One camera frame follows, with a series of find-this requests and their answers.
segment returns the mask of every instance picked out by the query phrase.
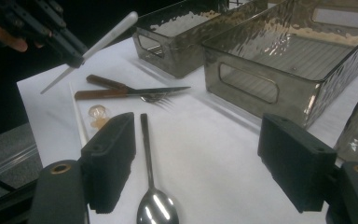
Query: white tablecloth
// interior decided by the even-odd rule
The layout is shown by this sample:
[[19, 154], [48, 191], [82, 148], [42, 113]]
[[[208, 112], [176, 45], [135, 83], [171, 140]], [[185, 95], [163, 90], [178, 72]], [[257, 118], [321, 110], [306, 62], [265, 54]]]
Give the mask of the white tablecloth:
[[[183, 79], [174, 79], [138, 59], [132, 39], [90, 58], [69, 77], [41, 95], [66, 65], [18, 83], [44, 166], [77, 160], [80, 137], [73, 91], [99, 89], [87, 83], [95, 74], [135, 89], [191, 86], [158, 104], [139, 97], [78, 101], [89, 137], [89, 108], [104, 105], [111, 117], [135, 114], [137, 154], [131, 175], [116, 209], [109, 215], [90, 212], [97, 223], [136, 223], [136, 212], [147, 191], [145, 151], [139, 115], [149, 117], [155, 184], [173, 198], [181, 223], [325, 223], [325, 211], [299, 214], [257, 156], [261, 119], [206, 91], [203, 67]], [[358, 78], [309, 128], [333, 147], [358, 101]]]

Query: human hand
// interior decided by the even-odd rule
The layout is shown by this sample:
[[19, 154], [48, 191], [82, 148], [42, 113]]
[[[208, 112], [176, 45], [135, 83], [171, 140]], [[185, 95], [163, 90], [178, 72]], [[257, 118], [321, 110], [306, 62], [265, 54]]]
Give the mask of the human hand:
[[2, 29], [1, 27], [0, 27], [0, 41], [19, 52], [24, 52], [28, 49], [27, 42], [24, 39], [14, 37], [13, 35], [8, 33], [6, 30]]

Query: spoon handle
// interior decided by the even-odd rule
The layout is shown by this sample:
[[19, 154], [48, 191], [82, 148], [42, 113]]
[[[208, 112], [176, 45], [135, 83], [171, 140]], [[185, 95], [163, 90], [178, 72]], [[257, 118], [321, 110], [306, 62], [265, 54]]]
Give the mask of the spoon handle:
[[141, 114], [141, 125], [142, 125], [142, 133], [144, 134], [144, 146], [145, 146], [146, 167], [147, 167], [147, 177], [149, 180], [149, 188], [153, 189], [155, 186], [154, 186], [154, 179], [153, 179], [152, 156], [150, 153], [149, 125], [147, 122], [147, 114]]

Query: knife handle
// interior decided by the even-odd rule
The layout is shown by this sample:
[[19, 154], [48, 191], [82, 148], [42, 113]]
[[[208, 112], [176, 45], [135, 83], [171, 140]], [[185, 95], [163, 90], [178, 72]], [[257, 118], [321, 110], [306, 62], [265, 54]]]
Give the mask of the knife handle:
[[92, 84], [96, 84], [96, 85], [99, 85], [99, 86], [103, 86], [103, 87], [106, 87], [106, 88], [109, 88], [109, 89], [127, 89], [128, 87], [123, 84], [123, 83], [120, 83], [120, 82], [116, 82], [114, 80], [110, 80], [110, 79], [107, 79], [107, 78], [104, 78], [104, 77], [98, 77], [98, 76], [95, 76], [95, 75], [89, 75], [86, 80], [89, 82], [89, 83], [92, 83]]
[[77, 91], [76, 100], [104, 99], [126, 97], [126, 90]]

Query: metal spoon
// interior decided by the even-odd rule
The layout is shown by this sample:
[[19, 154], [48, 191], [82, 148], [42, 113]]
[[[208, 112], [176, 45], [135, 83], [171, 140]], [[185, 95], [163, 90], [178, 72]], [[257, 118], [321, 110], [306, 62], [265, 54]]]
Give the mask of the metal spoon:
[[172, 200], [154, 186], [147, 114], [141, 114], [141, 124], [144, 134], [149, 190], [139, 204], [136, 223], [179, 224], [179, 217]]

